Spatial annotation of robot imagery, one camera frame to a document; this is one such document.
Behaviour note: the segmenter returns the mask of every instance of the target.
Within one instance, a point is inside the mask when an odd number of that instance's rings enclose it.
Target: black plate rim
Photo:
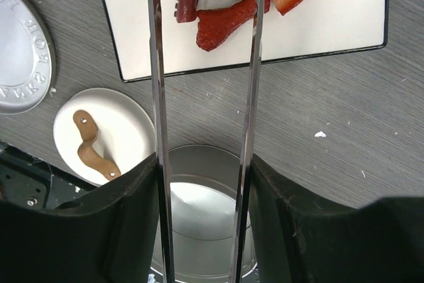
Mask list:
[[[103,10],[105,11],[105,15],[106,15],[106,19],[107,19],[107,25],[109,27],[109,32],[111,33],[112,42],[113,42],[113,50],[115,51],[115,57],[117,59],[119,77],[120,77],[121,81],[123,83],[133,83],[133,82],[139,82],[139,81],[144,81],[144,80],[150,80],[152,78],[151,76],[145,76],[143,78],[135,78],[135,79],[131,79],[131,80],[124,79],[124,77],[122,75],[121,63],[119,61],[117,45],[116,45],[116,42],[115,42],[115,37],[113,35],[112,24],[111,24],[111,20],[109,18],[109,13],[107,11],[106,0],[101,0],[101,2],[103,4]],[[387,43],[388,43],[389,2],[390,2],[390,0],[385,0],[384,40],[383,40],[383,43],[381,43],[381,44],[377,44],[375,46],[367,46],[367,47],[364,47],[364,48],[353,48],[353,49],[340,50],[340,51],[322,52],[322,53],[316,53],[316,54],[307,54],[307,55],[303,55],[303,56],[292,56],[292,57],[288,57],[288,58],[277,58],[277,59],[265,60],[265,61],[262,61],[262,64],[273,64],[273,63],[278,63],[278,62],[296,61],[296,60],[303,60],[303,59],[310,59],[310,58],[321,58],[321,57],[324,57],[324,56],[336,56],[336,55],[340,55],[340,54],[348,54],[348,53],[383,49],[384,47],[387,46]],[[183,76],[183,75],[188,75],[188,74],[197,74],[197,73],[203,73],[203,72],[212,72],[212,71],[237,69],[237,68],[247,68],[247,67],[249,67],[249,63],[229,64],[229,65],[226,65],[226,66],[215,66],[215,67],[212,67],[212,68],[202,68],[202,69],[193,69],[193,70],[174,72],[174,73],[171,73],[171,74],[165,74],[165,76],[167,78],[170,78],[170,77],[173,77],[173,76]]]

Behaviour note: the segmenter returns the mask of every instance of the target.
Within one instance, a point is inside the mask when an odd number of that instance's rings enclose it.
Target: screw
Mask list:
[[[29,205],[30,207],[33,207],[34,205],[37,204],[37,199],[29,198],[28,201],[26,202],[26,204]]]

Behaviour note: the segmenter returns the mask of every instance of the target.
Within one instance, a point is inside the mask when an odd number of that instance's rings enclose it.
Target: brown bracket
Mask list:
[[[79,110],[74,113],[74,123],[77,125],[83,141],[78,148],[79,159],[108,180],[118,178],[121,175],[118,166],[111,160],[101,157],[93,148],[99,133],[93,117],[86,111]]]

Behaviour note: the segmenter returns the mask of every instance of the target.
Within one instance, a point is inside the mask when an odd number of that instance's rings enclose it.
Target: round metal tin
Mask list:
[[[25,0],[0,0],[0,114],[36,107],[55,72],[48,31]]]
[[[212,146],[189,145],[170,151],[172,223],[176,280],[226,283],[229,280],[235,198],[240,160]],[[256,268],[248,218],[242,275]],[[160,227],[152,258],[162,272]]]

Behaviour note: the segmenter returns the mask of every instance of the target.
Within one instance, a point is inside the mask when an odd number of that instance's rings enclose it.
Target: white rectangular plate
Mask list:
[[[199,0],[198,9],[228,7],[238,0]],[[123,81],[150,77],[147,0],[104,0]],[[206,52],[196,41],[197,20],[177,23],[176,0],[162,0],[165,74],[247,65],[252,21],[220,47]],[[264,16],[262,59],[278,62],[382,48],[387,40],[388,0],[305,0],[284,17],[273,4]]]

